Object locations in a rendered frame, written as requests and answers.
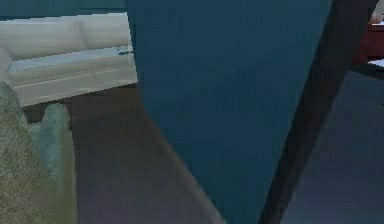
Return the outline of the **beige sofa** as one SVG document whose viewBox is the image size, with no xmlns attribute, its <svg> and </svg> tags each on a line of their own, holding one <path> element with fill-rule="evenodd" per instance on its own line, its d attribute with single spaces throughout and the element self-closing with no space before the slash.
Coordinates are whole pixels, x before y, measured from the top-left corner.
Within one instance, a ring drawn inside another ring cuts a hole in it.
<svg viewBox="0 0 384 224">
<path fill-rule="evenodd" d="M 128 15 L 123 13 L 0 21 L 0 82 L 23 106 L 138 82 Z"/>
</svg>

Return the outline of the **dark red wooden cabinet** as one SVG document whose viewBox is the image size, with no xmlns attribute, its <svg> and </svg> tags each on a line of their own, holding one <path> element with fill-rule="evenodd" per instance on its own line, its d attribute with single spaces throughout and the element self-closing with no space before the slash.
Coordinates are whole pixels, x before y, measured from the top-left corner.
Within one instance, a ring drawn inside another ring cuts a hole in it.
<svg viewBox="0 0 384 224">
<path fill-rule="evenodd" d="M 384 59 L 384 25 L 369 25 L 353 58 L 353 64 Z"/>
</svg>

